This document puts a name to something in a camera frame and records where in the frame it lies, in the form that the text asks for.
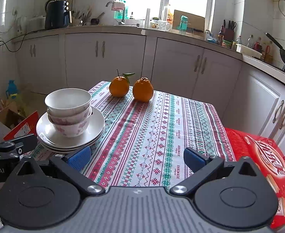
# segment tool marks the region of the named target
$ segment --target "faucet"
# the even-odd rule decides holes
[[[114,3],[114,1],[107,2],[106,7],[108,7],[109,4]],[[123,10],[123,16],[122,16],[122,21],[118,23],[118,25],[124,25],[125,24],[125,6]]]

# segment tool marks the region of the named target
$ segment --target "black circular cover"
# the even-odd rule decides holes
[[[197,190],[194,202],[210,221],[240,230],[270,223],[278,206],[264,178],[245,175],[205,183]]]
[[[70,183],[54,178],[28,178],[0,192],[0,218],[22,229],[45,228],[67,219],[78,208],[80,194]]]

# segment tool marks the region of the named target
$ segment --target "black kitchen appliance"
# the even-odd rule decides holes
[[[71,23],[71,11],[66,0],[48,0],[45,4],[46,30],[65,28]]]
[[[183,157],[193,174],[169,191],[112,186],[106,192],[60,154],[7,162],[0,233],[273,232],[278,200],[250,157],[225,162],[192,148]]]

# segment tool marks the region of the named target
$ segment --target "towel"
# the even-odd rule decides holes
[[[113,1],[111,10],[122,11],[125,8],[125,3],[121,1]]]

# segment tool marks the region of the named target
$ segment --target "stack of plates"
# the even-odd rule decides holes
[[[45,113],[38,121],[36,131],[42,146],[52,152],[70,153],[81,147],[94,144],[104,131],[105,118],[96,108],[92,107],[93,114],[88,128],[77,137],[65,137],[57,131]]]

